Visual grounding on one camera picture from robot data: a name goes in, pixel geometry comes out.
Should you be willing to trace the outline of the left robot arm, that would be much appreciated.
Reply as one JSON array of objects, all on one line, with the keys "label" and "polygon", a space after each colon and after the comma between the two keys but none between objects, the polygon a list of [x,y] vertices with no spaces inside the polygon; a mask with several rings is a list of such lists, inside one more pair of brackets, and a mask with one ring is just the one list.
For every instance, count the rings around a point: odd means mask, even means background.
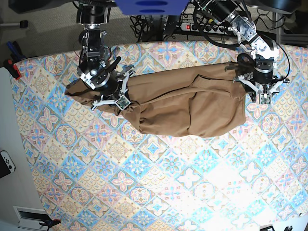
[{"label": "left robot arm", "polygon": [[236,9],[237,4],[232,0],[197,0],[193,21],[201,34],[216,46],[219,44],[204,32],[205,26],[197,15],[209,16],[218,26],[228,24],[227,30],[237,37],[237,46],[244,50],[237,56],[237,62],[229,66],[236,72],[233,80],[243,85],[252,102],[272,104],[273,95],[280,92],[283,83],[289,82],[287,76],[276,75],[282,48],[270,38],[263,39],[249,16],[241,16]]}]

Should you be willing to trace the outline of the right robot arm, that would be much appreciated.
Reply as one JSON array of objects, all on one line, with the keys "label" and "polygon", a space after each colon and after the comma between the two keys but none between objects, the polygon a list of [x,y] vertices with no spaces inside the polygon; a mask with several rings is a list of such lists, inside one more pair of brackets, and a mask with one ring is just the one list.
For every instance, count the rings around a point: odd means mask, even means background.
[{"label": "right robot arm", "polygon": [[127,83],[134,74],[134,67],[129,65],[121,72],[116,70],[121,57],[110,62],[112,52],[104,43],[107,32],[101,28],[109,22],[110,11],[116,3],[112,0],[77,0],[73,5],[77,8],[77,22],[84,27],[78,39],[82,51],[77,72],[90,90],[100,94],[92,109],[114,104],[124,110],[131,103]]}]

